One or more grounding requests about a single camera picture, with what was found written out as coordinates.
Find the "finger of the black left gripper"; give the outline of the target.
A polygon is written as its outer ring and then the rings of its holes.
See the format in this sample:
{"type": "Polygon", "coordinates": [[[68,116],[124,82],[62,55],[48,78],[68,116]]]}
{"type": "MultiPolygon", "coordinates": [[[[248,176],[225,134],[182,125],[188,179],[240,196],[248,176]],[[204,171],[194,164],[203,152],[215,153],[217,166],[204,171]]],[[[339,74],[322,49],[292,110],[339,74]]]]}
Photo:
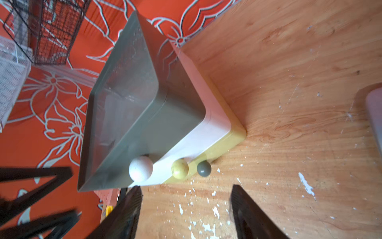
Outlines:
{"type": "Polygon", "coordinates": [[[70,167],[2,167],[1,225],[24,212],[72,176],[70,167]]]}
{"type": "Polygon", "coordinates": [[[1,239],[32,239],[50,231],[46,239],[62,239],[79,221],[76,210],[69,210],[1,230],[1,239]]]}

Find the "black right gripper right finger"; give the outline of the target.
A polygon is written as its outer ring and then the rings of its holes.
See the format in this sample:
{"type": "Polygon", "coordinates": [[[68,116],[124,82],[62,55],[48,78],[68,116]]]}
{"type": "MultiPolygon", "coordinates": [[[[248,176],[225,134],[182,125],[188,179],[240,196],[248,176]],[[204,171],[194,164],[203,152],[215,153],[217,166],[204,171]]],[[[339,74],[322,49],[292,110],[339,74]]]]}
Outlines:
{"type": "Polygon", "coordinates": [[[288,236],[265,214],[251,196],[234,184],[230,194],[230,216],[239,239],[287,239],[288,236]]]}

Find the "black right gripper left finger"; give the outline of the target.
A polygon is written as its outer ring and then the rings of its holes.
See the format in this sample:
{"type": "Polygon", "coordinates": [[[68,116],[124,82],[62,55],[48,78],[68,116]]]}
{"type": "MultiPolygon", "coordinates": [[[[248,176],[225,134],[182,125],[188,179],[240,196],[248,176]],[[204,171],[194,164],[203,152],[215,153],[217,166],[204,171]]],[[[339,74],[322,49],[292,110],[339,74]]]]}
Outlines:
{"type": "Polygon", "coordinates": [[[142,205],[141,187],[134,186],[88,239],[134,239],[142,205]]]}

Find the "yellow bottom drawer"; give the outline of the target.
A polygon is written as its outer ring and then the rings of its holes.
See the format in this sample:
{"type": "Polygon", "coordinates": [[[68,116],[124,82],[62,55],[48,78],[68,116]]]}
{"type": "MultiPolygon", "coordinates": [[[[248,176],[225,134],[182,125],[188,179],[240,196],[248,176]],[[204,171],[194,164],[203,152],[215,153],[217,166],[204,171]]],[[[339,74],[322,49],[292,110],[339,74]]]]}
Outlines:
{"type": "Polygon", "coordinates": [[[212,162],[247,136],[244,126],[213,82],[201,75],[192,76],[191,80],[206,106],[206,117],[181,141],[185,143],[181,149],[186,152],[176,159],[184,159],[188,163],[188,174],[180,179],[172,175],[164,181],[165,184],[179,183],[196,174],[208,177],[212,162]]]}

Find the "white drawer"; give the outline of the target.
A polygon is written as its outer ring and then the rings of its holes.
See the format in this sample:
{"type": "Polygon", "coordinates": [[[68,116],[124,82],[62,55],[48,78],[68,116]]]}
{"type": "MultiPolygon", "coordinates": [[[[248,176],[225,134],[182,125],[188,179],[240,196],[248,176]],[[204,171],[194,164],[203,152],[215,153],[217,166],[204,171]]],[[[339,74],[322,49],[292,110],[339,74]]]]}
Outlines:
{"type": "Polygon", "coordinates": [[[246,131],[211,80],[200,74],[193,61],[177,49],[193,86],[206,107],[203,121],[158,162],[153,173],[131,186],[151,186],[184,181],[198,173],[199,165],[211,164],[246,137],[246,131]]]}

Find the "silver slim mouse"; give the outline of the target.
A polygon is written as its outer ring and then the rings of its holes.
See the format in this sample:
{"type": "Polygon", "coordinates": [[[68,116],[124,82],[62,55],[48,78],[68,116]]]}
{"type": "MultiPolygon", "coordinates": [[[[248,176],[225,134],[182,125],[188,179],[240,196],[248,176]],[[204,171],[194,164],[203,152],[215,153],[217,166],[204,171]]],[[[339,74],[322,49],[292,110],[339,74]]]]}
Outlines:
{"type": "Polygon", "coordinates": [[[366,96],[366,109],[379,154],[382,155],[382,89],[372,90],[366,96]]]}

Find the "yellow tape roll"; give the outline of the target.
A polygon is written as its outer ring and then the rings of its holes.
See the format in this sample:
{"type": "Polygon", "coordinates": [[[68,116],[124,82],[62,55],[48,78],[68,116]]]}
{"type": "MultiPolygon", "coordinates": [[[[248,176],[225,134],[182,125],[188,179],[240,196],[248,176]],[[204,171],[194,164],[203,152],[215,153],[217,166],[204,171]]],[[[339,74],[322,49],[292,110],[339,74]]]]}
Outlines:
{"type": "Polygon", "coordinates": [[[113,211],[113,206],[107,205],[104,212],[105,216],[107,217],[112,211],[113,211]]]}

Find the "white mesh wall basket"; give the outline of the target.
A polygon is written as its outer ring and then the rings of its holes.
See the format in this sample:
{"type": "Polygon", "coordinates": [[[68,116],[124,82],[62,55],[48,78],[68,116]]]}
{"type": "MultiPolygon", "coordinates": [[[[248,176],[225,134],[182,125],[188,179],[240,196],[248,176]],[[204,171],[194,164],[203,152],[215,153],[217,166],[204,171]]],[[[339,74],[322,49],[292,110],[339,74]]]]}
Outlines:
{"type": "Polygon", "coordinates": [[[32,50],[1,37],[1,131],[31,71],[32,50]]]}

